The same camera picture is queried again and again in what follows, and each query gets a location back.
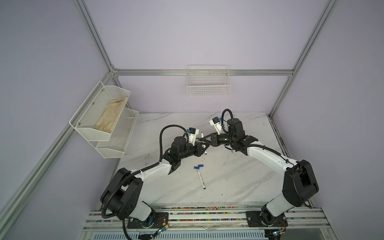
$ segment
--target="white table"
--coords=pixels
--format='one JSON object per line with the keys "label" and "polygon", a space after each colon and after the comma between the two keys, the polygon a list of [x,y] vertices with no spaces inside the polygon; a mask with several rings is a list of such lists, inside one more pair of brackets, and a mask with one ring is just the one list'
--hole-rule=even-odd
{"label": "white table", "polygon": [[[118,169],[139,169],[159,159],[159,134],[163,127],[178,124],[188,129],[194,127],[204,135],[215,132],[209,124],[221,113],[144,113],[139,114],[126,154]],[[281,152],[265,113],[234,113],[240,119],[246,135],[259,139],[265,146]],[[163,133],[163,152],[183,132],[171,127]],[[208,203],[268,202],[277,196],[283,179],[257,159],[240,152],[231,152],[224,146],[212,147],[201,157],[191,156],[181,162],[173,173],[144,183],[141,199],[153,205],[190,205]],[[203,190],[196,170],[200,169],[207,189]]]}

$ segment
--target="robotic arm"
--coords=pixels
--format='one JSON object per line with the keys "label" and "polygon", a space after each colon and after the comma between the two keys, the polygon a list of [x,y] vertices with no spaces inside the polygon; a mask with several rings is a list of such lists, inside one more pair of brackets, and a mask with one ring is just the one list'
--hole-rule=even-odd
{"label": "robotic arm", "polygon": [[[223,124],[223,116],[227,111],[231,115],[231,119],[228,120],[228,131]],[[301,206],[319,191],[311,164],[305,160],[298,162],[281,155],[264,146],[257,138],[245,135],[242,122],[233,118],[229,109],[224,110],[221,118],[215,117],[209,122],[217,132],[200,139],[197,138],[198,129],[185,130],[180,126],[170,125],[182,128],[185,133],[174,139],[171,148],[161,156],[158,162],[139,170],[128,171],[125,168],[118,170],[100,198],[103,203],[102,217],[117,216],[120,220],[128,217],[136,218],[143,222],[143,226],[150,227],[154,221],[155,210],[145,202],[139,201],[143,182],[150,182],[160,176],[171,174],[180,166],[183,158],[192,155],[200,157],[209,146],[225,145],[227,149],[230,149],[228,147],[230,146],[232,148],[230,150],[240,151],[260,160],[284,178],[282,192],[262,207],[258,222],[264,226],[276,223],[277,217],[282,213],[292,207]],[[122,186],[127,185],[126,191],[121,189]],[[112,214],[106,215],[107,208]]]}

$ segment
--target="metal mesh shelf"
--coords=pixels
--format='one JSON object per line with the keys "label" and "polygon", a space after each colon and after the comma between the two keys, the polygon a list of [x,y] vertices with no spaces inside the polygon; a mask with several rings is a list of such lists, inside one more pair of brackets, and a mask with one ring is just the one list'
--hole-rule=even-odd
{"label": "metal mesh shelf", "polygon": [[187,95],[229,96],[231,83],[228,65],[189,65]]}
{"label": "metal mesh shelf", "polygon": [[124,108],[109,141],[98,142],[96,150],[104,158],[120,158],[127,149],[139,112]]}
{"label": "metal mesh shelf", "polygon": [[[108,141],[116,127],[117,122],[112,127],[111,133],[103,132],[97,129],[94,129],[94,126],[100,116],[103,114],[106,105],[113,99],[120,99],[126,97],[123,106],[126,105],[128,101],[130,91],[116,87],[116,86],[102,86],[95,98],[92,100],[92,103],[85,110],[84,114],[80,117],[80,120],[77,123],[72,125],[73,118],[70,120],[71,126],[82,135],[83,138],[87,141]],[[120,118],[122,111],[117,115],[117,119]]]}

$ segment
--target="two-tier mesh basket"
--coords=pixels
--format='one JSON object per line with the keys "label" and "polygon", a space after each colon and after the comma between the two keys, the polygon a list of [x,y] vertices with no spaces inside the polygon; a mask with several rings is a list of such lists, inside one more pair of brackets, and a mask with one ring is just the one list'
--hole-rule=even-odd
{"label": "two-tier mesh basket", "polygon": [[187,95],[229,96],[231,83],[228,65],[188,65]]}

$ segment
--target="white marker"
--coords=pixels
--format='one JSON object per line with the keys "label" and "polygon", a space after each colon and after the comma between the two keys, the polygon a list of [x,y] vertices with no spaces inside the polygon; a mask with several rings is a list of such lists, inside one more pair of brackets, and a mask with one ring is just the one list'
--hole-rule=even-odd
{"label": "white marker", "polygon": [[203,177],[201,176],[201,173],[199,170],[197,170],[197,173],[199,174],[199,178],[200,178],[200,182],[201,182],[201,185],[203,186],[203,189],[205,189],[205,185],[204,185],[204,181],[203,181]]}
{"label": "white marker", "polygon": [[[201,138],[203,138],[203,137],[204,137],[203,132],[201,132]],[[205,148],[204,144],[202,144],[201,146],[203,147],[203,149]],[[207,154],[207,151],[204,151],[204,154]]]}

